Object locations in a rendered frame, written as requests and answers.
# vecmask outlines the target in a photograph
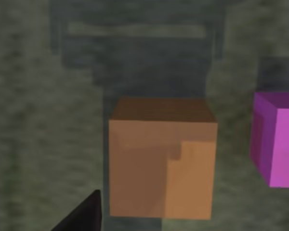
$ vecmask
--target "magenta cube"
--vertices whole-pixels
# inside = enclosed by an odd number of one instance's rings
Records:
[[[250,157],[269,187],[289,188],[289,92],[256,92]]]

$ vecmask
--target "green textured floor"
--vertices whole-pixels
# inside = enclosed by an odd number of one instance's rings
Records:
[[[289,0],[227,9],[226,55],[208,76],[219,120],[211,221],[163,231],[289,231],[289,190],[248,159],[257,63],[289,56]],[[51,55],[47,0],[0,0],[0,231],[48,231],[102,187],[102,89]]]

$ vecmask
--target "cube's side face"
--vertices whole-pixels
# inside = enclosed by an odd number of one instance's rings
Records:
[[[289,188],[289,109],[277,113],[270,187]]]
[[[216,137],[217,123],[110,120],[110,215],[210,219]]]
[[[266,183],[270,184],[277,109],[256,92],[250,141],[250,157]]]

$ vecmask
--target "orange cube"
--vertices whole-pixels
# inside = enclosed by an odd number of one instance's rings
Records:
[[[210,219],[216,139],[205,100],[119,100],[109,121],[110,215]]]

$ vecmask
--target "magenta block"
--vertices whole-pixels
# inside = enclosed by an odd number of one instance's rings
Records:
[[[289,92],[256,92],[250,157],[269,187],[289,188]]]

